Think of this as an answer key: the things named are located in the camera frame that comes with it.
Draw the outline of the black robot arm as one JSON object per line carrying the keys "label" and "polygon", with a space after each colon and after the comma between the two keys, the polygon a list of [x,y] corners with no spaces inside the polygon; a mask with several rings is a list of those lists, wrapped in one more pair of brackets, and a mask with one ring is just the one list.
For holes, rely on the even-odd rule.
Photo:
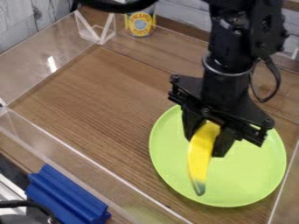
{"label": "black robot arm", "polygon": [[280,72],[271,56],[284,49],[288,37],[281,0],[203,0],[209,5],[208,53],[201,59],[203,76],[173,74],[168,99],[181,106],[184,137],[192,138],[207,122],[219,127],[212,153],[223,158],[235,141],[260,146],[275,121],[255,102],[272,97],[252,85],[257,62],[268,67],[275,82]]}

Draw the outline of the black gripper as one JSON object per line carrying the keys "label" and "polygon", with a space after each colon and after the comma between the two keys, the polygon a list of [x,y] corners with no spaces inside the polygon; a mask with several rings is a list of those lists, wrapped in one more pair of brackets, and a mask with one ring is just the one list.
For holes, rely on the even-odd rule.
{"label": "black gripper", "polygon": [[203,77],[172,74],[168,99],[181,107],[181,125],[188,141],[201,125],[220,126],[212,156],[224,158],[235,140],[261,146],[275,121],[248,95],[252,68],[243,73],[217,73],[204,69]]}

